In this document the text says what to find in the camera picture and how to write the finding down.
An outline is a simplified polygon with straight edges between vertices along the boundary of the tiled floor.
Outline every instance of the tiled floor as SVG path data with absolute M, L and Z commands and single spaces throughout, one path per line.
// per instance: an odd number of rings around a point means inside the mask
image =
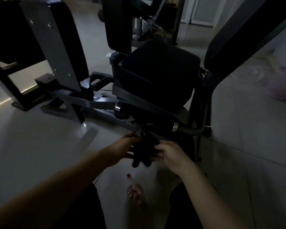
M 105 55 L 112 51 L 97 17 L 100 6 L 86 0 L 65 1 L 74 16 L 89 72 L 111 74 Z M 209 27 L 182 24 L 177 42 L 203 60 L 211 37 Z M 247 63 L 270 72 L 265 60 Z M 50 71 L 44 62 L 12 78 L 25 89 L 34 84 L 35 77 Z M 212 99 L 213 136 L 202 139 L 199 165 L 248 228 L 286 228 L 286 103 L 268 98 L 263 85 L 263 80 L 243 84 L 231 76 L 218 85 Z M 0 101 L 7 98 L 4 95 L 0 89 Z M 0 204 L 77 162 L 87 150 L 102 148 L 126 132 L 96 119 L 79 125 L 45 115 L 38 106 L 22 112 L 10 103 L 0 105 Z M 142 185 L 147 209 L 128 202 L 127 173 Z M 95 185 L 108 229 L 163 228 L 168 196 L 178 182 L 156 163 L 134 169 L 130 160 L 123 159 L 106 169 Z

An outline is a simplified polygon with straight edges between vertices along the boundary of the light strip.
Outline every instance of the light strip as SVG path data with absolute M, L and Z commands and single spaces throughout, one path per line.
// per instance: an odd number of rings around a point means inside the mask
M 25 91 L 27 91 L 27 90 L 31 89 L 32 87 L 29 87 L 29 88 L 27 88 L 27 89 L 23 90 L 21 93 L 23 93 L 23 92 L 25 92 Z M 0 103 L 0 105 L 1 105 L 1 104 L 3 104 L 3 103 L 5 103 L 6 101 L 9 101 L 9 100 L 11 100 L 11 98 L 9 98 L 9 99 L 7 99 L 7 100 L 5 100 L 5 101 L 1 102 L 1 103 Z

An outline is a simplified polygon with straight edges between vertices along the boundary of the padded seat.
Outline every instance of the padded seat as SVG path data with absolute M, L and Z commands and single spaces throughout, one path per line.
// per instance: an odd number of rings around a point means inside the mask
M 129 92 L 166 109 L 182 107 L 201 85 L 200 58 L 178 47 L 150 40 L 118 67 L 118 79 Z

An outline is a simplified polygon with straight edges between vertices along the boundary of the black pants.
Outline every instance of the black pants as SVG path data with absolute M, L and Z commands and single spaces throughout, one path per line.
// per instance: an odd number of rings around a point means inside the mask
M 90 228 L 91 225 L 93 228 L 106 228 L 101 202 L 93 184 L 81 193 L 53 228 Z M 177 185 L 170 195 L 165 229 L 175 228 L 202 228 L 183 183 Z

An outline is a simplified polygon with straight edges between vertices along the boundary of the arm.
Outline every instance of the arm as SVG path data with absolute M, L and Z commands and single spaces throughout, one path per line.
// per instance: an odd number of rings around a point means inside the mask
M 3 204 L 0 228 L 53 227 L 85 188 L 104 169 L 126 157 L 131 145 L 140 140 L 125 135 Z
M 244 229 L 244 224 L 224 203 L 216 190 L 183 150 L 172 141 L 160 141 L 156 145 L 157 158 L 181 177 L 204 229 Z

